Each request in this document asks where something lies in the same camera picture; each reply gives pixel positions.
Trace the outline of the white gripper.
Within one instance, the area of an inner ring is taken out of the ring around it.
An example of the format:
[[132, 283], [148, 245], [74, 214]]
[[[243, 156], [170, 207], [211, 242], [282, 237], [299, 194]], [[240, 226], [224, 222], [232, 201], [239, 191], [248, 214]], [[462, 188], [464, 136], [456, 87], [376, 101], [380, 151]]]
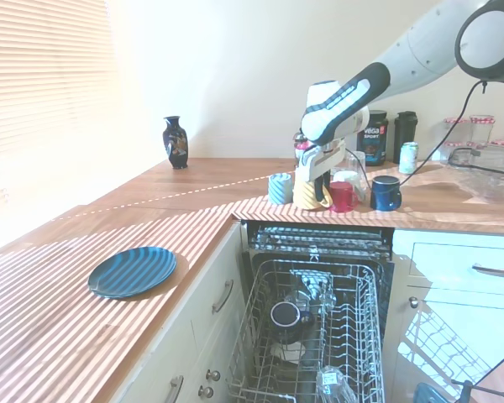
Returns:
[[314, 181], [314, 195], [318, 203], [323, 201], [323, 185], [330, 189], [330, 170], [344, 160], [345, 152], [344, 140], [334, 140], [325, 146], [314, 145], [302, 152], [296, 167], [296, 178]]

